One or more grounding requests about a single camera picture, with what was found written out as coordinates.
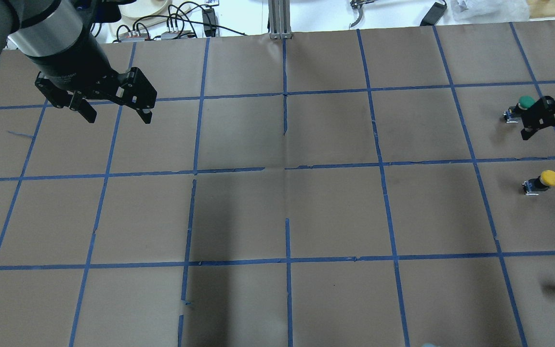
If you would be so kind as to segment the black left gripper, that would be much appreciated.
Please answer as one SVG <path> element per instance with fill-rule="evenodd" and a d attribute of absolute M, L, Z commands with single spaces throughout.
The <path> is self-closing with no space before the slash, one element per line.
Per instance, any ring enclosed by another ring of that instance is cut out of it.
<path fill-rule="evenodd" d="M 88 100 L 106 100 L 133 108 L 145 124 L 151 123 L 157 100 L 156 89 L 138 67 L 132 67 L 125 73 L 111 70 L 91 79 L 86 85 L 76 86 L 64 85 L 62 82 L 58 86 L 54 78 L 39 72 L 35 86 L 51 105 L 57 108 L 69 107 L 91 124 L 95 123 L 97 112 Z"/>

